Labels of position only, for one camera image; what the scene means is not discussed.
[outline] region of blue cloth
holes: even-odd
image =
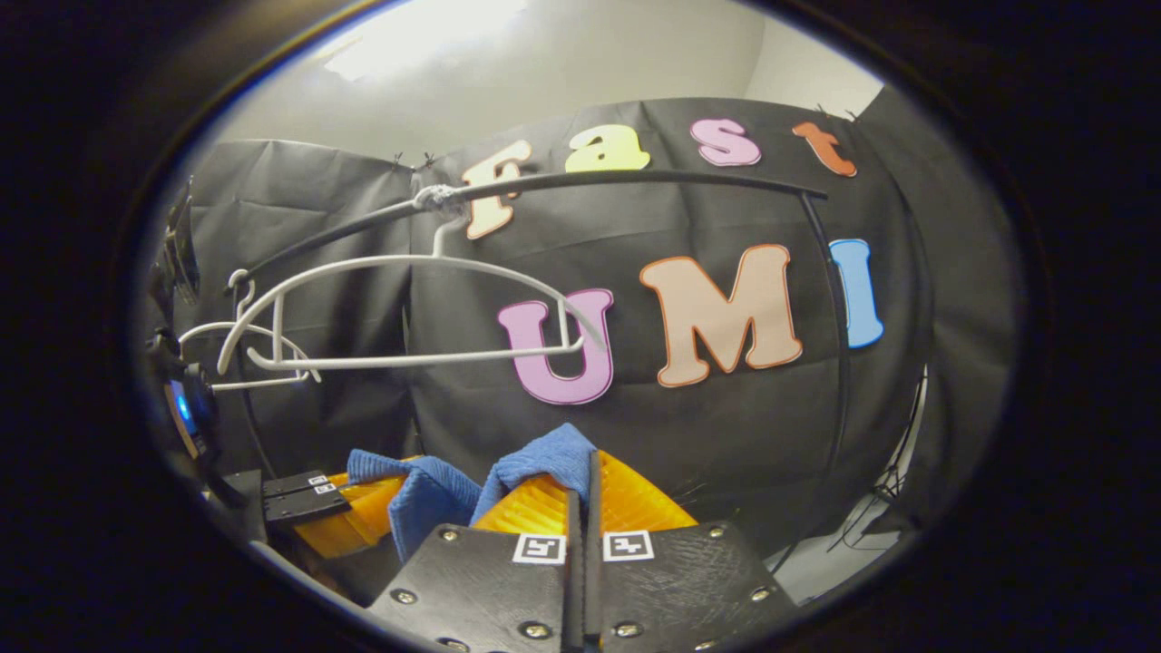
[[[455,467],[431,455],[396,460],[369,451],[352,450],[347,480],[366,483],[406,474],[408,479],[387,508],[399,560],[406,562],[440,524],[467,526],[479,500],[479,486]]]
[[[564,423],[492,465],[471,515],[475,524],[525,479],[551,474],[556,482],[576,490],[589,503],[589,454],[597,447],[572,424]]]

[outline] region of blue light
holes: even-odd
[[[186,397],[183,396],[178,397],[178,412],[181,414],[181,418],[185,419],[186,422],[190,421],[189,406],[186,403]]]

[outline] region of screw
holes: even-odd
[[[529,639],[547,639],[553,634],[551,629],[545,624],[538,624],[536,622],[528,622],[520,625],[520,632]]]
[[[414,594],[411,594],[410,591],[408,591],[405,589],[397,589],[397,590],[392,591],[391,593],[391,598],[398,601],[399,603],[403,603],[404,605],[410,605],[411,603],[414,603],[416,601],[418,601],[418,598],[416,597]]]
[[[628,638],[641,634],[642,630],[643,629],[641,627],[641,624],[634,624],[633,622],[625,622],[623,624],[618,624],[616,627],[613,629],[613,632],[616,634],[616,637]]]
[[[471,651],[470,648],[468,648],[467,644],[460,641],[459,639],[452,639],[450,637],[444,637],[437,639],[435,641],[442,644],[444,646],[447,646],[448,648],[455,648],[460,653],[468,653],[469,651]]]

